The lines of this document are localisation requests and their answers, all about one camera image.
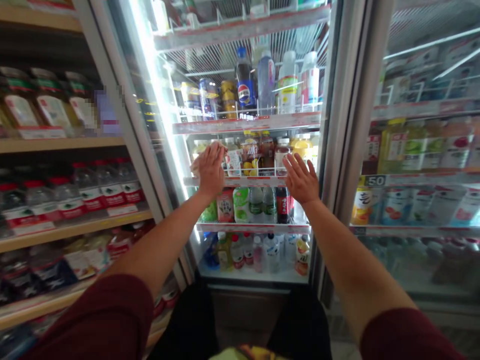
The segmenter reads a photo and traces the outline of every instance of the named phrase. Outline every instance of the red sleeve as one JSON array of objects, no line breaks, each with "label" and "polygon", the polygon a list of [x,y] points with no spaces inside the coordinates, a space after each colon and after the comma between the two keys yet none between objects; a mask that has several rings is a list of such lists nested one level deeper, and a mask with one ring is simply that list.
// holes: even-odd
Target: red sleeve
[{"label": "red sleeve", "polygon": [[371,320],[360,341],[363,359],[460,360],[460,355],[420,311],[398,308]]},{"label": "red sleeve", "polygon": [[154,304],[132,275],[96,281],[23,356],[30,359],[141,359]]}]

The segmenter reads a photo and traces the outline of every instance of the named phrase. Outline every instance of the yellow bottle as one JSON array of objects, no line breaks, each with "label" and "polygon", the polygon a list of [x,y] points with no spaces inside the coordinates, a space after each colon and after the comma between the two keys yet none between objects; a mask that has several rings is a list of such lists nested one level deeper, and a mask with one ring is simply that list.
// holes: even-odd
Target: yellow bottle
[{"label": "yellow bottle", "polygon": [[380,159],[378,174],[400,174],[404,160],[408,129],[404,127],[405,118],[388,121],[388,126],[381,133]]}]

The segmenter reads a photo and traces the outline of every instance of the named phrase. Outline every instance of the fluorescent light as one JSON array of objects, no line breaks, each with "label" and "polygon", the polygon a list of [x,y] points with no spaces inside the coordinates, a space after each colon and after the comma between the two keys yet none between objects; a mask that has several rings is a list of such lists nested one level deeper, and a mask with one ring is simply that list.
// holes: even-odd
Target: fluorescent light
[{"label": "fluorescent light", "polygon": [[480,33],[480,27],[476,27],[472,30],[468,30],[468,31],[465,31],[465,32],[458,33],[457,35],[447,36],[447,37],[441,38],[439,40],[435,40],[435,41],[432,41],[432,42],[427,42],[426,44],[423,44],[423,45],[415,46],[415,47],[409,48],[407,50],[403,50],[403,51],[396,52],[396,53],[391,54],[391,55],[387,55],[383,58],[383,60],[391,59],[391,58],[394,58],[394,57],[397,57],[397,56],[400,56],[400,55],[403,55],[403,54],[413,53],[413,52],[415,52],[417,50],[420,50],[420,49],[429,48],[433,45],[445,43],[445,42],[448,42],[450,40],[455,40],[455,39],[462,38],[462,37],[472,35],[472,34],[476,34],[476,33]]}]

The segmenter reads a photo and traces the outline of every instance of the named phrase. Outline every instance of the pepsi bottle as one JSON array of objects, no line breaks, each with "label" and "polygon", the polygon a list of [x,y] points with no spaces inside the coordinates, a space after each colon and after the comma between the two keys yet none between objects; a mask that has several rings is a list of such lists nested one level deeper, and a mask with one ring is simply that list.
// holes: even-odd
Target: pepsi bottle
[{"label": "pepsi bottle", "polygon": [[243,118],[242,115],[257,116],[257,92],[252,65],[247,58],[247,49],[239,47],[236,54],[238,55],[236,62],[238,101],[242,110],[248,110],[242,111],[240,118]]}]

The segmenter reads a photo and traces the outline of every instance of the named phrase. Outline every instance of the white bottle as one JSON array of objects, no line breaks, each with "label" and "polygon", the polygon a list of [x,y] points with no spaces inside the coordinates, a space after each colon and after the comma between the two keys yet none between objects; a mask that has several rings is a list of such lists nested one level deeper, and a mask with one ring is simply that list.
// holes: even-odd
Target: white bottle
[{"label": "white bottle", "polygon": [[308,52],[303,58],[296,103],[300,112],[318,110],[320,68],[317,66],[317,52]]},{"label": "white bottle", "polygon": [[280,249],[274,234],[269,233],[263,240],[263,249],[265,254],[265,269],[271,274],[278,273],[280,270]]},{"label": "white bottle", "polygon": [[283,54],[283,65],[278,73],[279,114],[292,114],[297,103],[299,67],[295,64],[297,55],[290,50]]}]

